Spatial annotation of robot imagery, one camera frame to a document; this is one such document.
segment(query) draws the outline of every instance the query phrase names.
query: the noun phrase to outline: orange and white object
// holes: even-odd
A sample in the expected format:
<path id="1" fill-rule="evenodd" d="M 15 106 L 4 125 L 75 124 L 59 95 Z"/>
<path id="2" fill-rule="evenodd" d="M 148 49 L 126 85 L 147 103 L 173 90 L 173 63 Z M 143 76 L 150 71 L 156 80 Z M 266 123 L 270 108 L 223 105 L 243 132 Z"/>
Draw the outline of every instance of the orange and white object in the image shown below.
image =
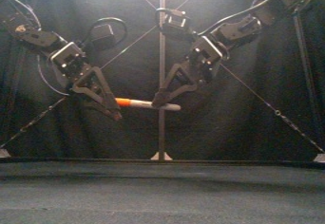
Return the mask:
<path id="1" fill-rule="evenodd" d="M 132 99 L 120 99 L 115 98 L 116 103 L 119 106 L 130 106 L 130 107 L 140 107 L 140 108 L 150 108 L 150 109 L 163 109 L 169 111 L 179 111 L 181 105 L 167 103 L 162 107 L 156 108 L 152 106 L 152 103 L 148 101 L 132 100 Z"/>

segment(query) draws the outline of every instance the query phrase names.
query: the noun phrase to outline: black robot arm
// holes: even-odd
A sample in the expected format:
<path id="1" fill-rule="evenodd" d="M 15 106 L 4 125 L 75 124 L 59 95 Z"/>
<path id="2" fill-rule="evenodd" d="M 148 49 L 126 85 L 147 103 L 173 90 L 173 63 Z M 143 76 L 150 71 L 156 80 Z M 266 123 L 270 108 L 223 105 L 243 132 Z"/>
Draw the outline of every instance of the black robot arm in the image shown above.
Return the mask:
<path id="1" fill-rule="evenodd" d="M 68 90 L 80 95 L 87 107 L 119 120 L 119 106 L 99 67 L 87 62 L 87 55 L 75 43 L 68 43 L 17 8 L 13 0 L 0 0 L 0 21 L 23 46 L 43 54 L 68 80 Z"/>
<path id="2" fill-rule="evenodd" d="M 158 13 L 165 12 L 162 26 L 158 23 L 162 34 L 187 40 L 191 47 L 185 60 L 171 67 L 152 106 L 160 107 L 181 94 L 205 86 L 215 76 L 219 63 L 229 60 L 230 50 L 251 42 L 263 27 L 272 26 L 309 1 L 254 0 L 250 9 L 226 17 L 201 33 L 193 31 L 185 12 L 158 9 L 156 22 Z"/>

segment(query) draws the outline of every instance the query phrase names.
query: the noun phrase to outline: black curtain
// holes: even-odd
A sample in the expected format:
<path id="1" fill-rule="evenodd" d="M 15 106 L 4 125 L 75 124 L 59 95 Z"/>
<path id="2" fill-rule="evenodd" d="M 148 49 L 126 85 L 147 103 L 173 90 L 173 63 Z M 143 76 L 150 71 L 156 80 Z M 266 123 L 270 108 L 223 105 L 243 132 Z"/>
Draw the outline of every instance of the black curtain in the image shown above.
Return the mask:
<path id="1" fill-rule="evenodd" d="M 159 88 L 159 0 L 27 0 L 43 30 L 67 41 L 83 39 L 91 24 L 118 17 L 128 27 L 116 48 L 87 51 L 91 65 L 104 66 L 112 93 L 119 98 L 152 101 Z M 247 9 L 253 0 L 166 0 L 166 7 L 187 12 L 202 31 L 223 17 Z M 313 62 L 316 100 L 324 119 L 325 0 L 313 0 L 304 11 L 304 30 Z M 37 58 L 1 30 L 1 142 L 63 96 L 44 84 Z M 166 70 L 181 63 L 190 44 L 166 39 Z M 262 31 L 259 39 L 231 52 L 225 65 L 258 96 L 318 140 L 292 16 Z M 51 64 L 40 59 L 49 84 L 62 92 Z M 261 98 L 221 67 L 211 84 L 177 99 L 183 109 L 166 112 L 166 153 L 174 159 L 312 160 L 317 151 L 274 115 Z M 122 108 L 123 120 L 112 121 L 86 110 L 78 98 L 52 110 L 19 139 L 7 145 L 19 157 L 150 159 L 158 152 L 158 111 Z"/>

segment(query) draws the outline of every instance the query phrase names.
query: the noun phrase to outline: metal pole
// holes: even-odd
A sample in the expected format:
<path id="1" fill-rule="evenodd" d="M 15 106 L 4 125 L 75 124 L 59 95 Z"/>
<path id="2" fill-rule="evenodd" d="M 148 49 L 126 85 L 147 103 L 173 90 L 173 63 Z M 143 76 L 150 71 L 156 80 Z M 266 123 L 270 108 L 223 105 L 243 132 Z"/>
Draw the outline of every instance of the metal pole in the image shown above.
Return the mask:
<path id="1" fill-rule="evenodd" d="M 313 114 L 313 126 L 316 128 L 317 141 L 320 143 L 322 143 L 322 146 L 324 146 L 325 138 L 324 138 L 322 123 L 321 123 L 320 106 L 318 106 L 318 102 L 316 99 L 312 62 L 310 62 L 310 58 L 309 58 L 308 44 L 306 44 L 306 40 L 305 40 L 300 10 L 294 12 L 293 22 L 294 22 L 294 28 L 296 28 L 296 33 L 297 33 L 297 41 L 298 41 L 298 46 L 300 46 L 302 67 L 304 67 L 304 71 L 305 71 L 306 85 L 308 85 L 308 90 L 309 90 L 310 107 L 312 107 L 312 114 Z"/>
<path id="2" fill-rule="evenodd" d="M 160 0 L 160 8 L 165 8 L 165 1 Z M 163 22 L 163 13 L 160 14 L 160 25 Z M 159 35 L 160 41 L 160 68 L 159 68 L 159 86 L 163 85 L 165 81 L 165 36 Z M 159 160 L 165 160 L 165 110 L 159 110 Z"/>

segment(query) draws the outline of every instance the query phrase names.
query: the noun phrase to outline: black fabric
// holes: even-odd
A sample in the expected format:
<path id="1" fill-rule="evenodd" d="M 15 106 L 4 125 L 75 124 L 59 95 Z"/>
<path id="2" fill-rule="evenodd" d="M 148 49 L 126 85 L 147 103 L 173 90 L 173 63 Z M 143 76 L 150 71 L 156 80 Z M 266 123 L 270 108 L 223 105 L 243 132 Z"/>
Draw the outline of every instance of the black fabric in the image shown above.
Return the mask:
<path id="1" fill-rule="evenodd" d="M 94 21 L 118 17 L 128 26 L 127 40 L 112 50 L 88 51 L 92 65 L 104 65 L 138 37 L 155 26 L 159 0 L 28 0 L 44 30 L 56 31 L 67 41 L 84 38 Z M 187 0 L 166 0 L 171 9 Z M 247 9 L 253 0 L 189 0 L 181 7 L 201 31 L 223 17 Z M 324 0 L 313 0 L 304 13 L 306 39 L 313 60 L 317 100 L 324 112 Z M 19 47 L 1 32 L 1 96 L 8 102 L 12 70 L 19 60 L 11 58 Z M 183 60 L 189 44 L 166 39 L 166 69 Z M 317 139 L 300 59 L 294 26 L 286 17 L 251 44 L 235 49 L 226 66 L 259 95 Z M 49 83 L 60 88 L 51 65 L 40 67 Z M 159 88 L 159 32 L 154 29 L 103 69 L 112 93 L 120 98 L 152 101 Z M 5 131 L 1 141 L 53 103 L 58 95 L 37 75 L 36 55 L 27 53 L 16 79 L 15 101 L 1 103 Z M 174 101 L 183 110 L 166 112 L 166 152 L 174 159 L 297 159 L 310 160 L 314 148 L 288 127 L 261 100 L 219 68 L 205 90 Z M 114 122 L 68 99 L 7 149 L 15 156 L 150 159 L 158 151 L 158 111 L 122 109 L 123 120 Z"/>

